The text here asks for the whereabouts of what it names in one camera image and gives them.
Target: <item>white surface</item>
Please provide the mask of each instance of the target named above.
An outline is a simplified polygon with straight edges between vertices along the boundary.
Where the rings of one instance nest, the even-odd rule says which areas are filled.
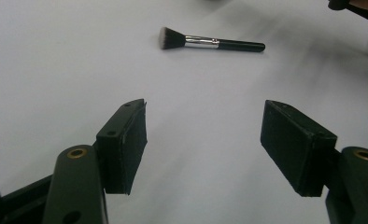
[[[324,198],[298,196],[259,140],[270,99],[337,149],[368,147],[368,21],[327,4],[0,0],[1,193],[144,98],[149,143],[132,194],[107,195],[110,223],[329,223]],[[162,51],[162,26],[266,51]]]

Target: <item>black bristles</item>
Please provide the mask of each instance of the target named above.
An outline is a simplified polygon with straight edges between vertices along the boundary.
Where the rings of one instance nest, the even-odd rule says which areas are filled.
[[[167,27],[160,31],[159,42],[161,49],[176,49],[184,47],[185,36]]]

